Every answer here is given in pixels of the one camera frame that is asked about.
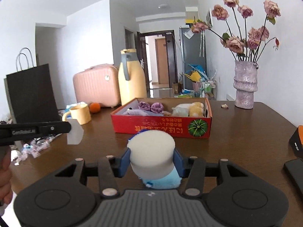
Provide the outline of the person's left hand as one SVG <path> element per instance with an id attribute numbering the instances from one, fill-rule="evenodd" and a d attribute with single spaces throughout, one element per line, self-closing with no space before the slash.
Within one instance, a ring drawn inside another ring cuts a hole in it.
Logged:
<path id="1" fill-rule="evenodd" d="M 13 191 L 10 182 L 10 180 L 12 179 L 12 173 L 9 168 L 10 163 L 11 163 L 11 148 L 6 147 L 5 155 L 1 162 L 1 177 L 0 177 L 1 180 L 0 195 L 1 195 L 1 201 L 4 204 L 10 204 L 13 197 Z"/>

